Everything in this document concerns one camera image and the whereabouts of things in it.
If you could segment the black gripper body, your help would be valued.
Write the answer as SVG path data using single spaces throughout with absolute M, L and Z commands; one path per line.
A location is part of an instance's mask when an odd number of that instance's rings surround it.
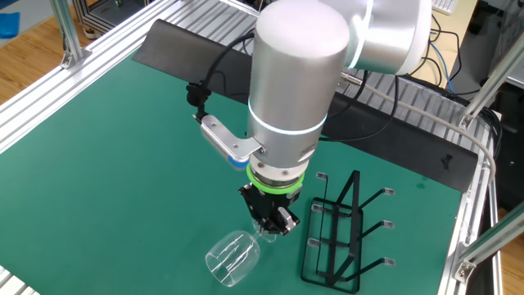
M 271 215 L 271 213 L 278 207 L 287 207 L 288 210 L 291 211 L 289 209 L 289 206 L 293 204 L 299 198 L 301 189 L 302 189 L 302 185 L 300 185 L 297 190 L 291 193 L 284 193 L 284 194 L 272 194 L 272 193 L 265 193 L 262 190 L 260 191 L 264 197 L 270 200 L 270 215 Z

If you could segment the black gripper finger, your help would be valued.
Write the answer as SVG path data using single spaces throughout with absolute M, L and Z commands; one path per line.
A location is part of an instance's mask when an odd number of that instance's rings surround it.
M 269 234 L 280 234 L 282 236 L 289 234 L 298 224 L 298 217 L 288 210 L 287 207 L 280 206 L 276 208 L 270 217 L 264 220 L 264 230 Z
M 249 209 L 251 217 L 260 227 L 260 231 L 269 232 L 270 200 L 261 194 L 253 184 L 245 184 L 239 189 Z

